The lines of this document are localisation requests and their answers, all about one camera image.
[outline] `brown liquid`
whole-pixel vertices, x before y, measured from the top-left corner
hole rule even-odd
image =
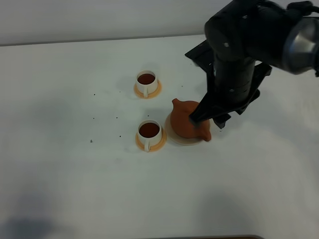
[[[145,138],[152,138],[160,131],[160,127],[155,123],[146,123],[141,126],[139,132]]]
[[[155,76],[151,74],[143,74],[140,77],[138,77],[138,82],[140,82],[143,85],[148,85],[152,83],[155,80]]]

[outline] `white tabletop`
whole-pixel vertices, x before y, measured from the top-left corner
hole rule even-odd
[[[0,48],[0,238],[319,235],[319,79],[274,69],[212,141],[137,149],[140,121],[200,101],[204,36]],[[163,85],[151,100],[135,75]]]

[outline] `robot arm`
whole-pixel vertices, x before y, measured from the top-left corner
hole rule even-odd
[[[271,66],[292,74],[315,69],[319,76],[319,8],[310,1],[283,9],[268,0],[233,0],[205,24],[213,51],[207,94],[189,116],[194,125],[210,118],[220,127],[228,113],[242,114],[260,95]],[[262,63],[255,66],[255,61]]]

